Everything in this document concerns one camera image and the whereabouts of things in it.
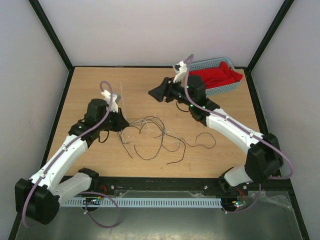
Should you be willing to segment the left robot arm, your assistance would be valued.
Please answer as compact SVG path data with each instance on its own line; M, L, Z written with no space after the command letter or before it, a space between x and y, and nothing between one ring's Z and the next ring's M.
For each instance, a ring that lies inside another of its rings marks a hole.
M84 191L94 194L99 190L99 174L85 167L66 181L62 178L94 141L102 142L101 132L119 132L129 126L118 106L119 100L120 96L116 94L92 99L84 118L70 128L51 159L29 179L17 181L15 207L25 227L31 227L27 219L47 225L67 200Z

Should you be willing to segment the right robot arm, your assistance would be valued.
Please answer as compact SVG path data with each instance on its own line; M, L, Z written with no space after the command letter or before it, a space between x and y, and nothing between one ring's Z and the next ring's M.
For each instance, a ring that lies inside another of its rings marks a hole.
M188 77L186 86L166 77L148 94L158 102L176 100L187 105L195 121L223 134L246 154L243 166L231 167L218 178L218 188L223 194L231 194L241 184L261 184L283 166L277 137L271 133L256 132L230 117L207 97L205 83L200 76Z

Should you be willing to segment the red cloth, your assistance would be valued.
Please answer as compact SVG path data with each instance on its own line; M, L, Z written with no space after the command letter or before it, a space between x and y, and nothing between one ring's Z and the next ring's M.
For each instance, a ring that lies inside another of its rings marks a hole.
M223 87L226 85L240 82L243 75L228 67L227 63L222 61L219 67L211 67L190 71L189 75L200 76L205 84L205 89Z

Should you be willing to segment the blue perforated plastic basket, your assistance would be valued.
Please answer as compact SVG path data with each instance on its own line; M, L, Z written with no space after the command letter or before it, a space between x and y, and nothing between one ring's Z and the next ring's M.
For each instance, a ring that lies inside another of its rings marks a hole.
M235 90L244 76L236 71L228 57L194 62L190 66L189 74L201 77L207 96Z

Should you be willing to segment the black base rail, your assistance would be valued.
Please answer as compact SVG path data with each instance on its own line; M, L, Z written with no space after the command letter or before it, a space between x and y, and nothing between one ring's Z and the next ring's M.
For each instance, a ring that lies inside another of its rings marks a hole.
M227 197L248 193L248 187L244 183L223 190L218 178L100 176L93 181L91 189L101 190L109 195L114 195L115 191L188 191Z

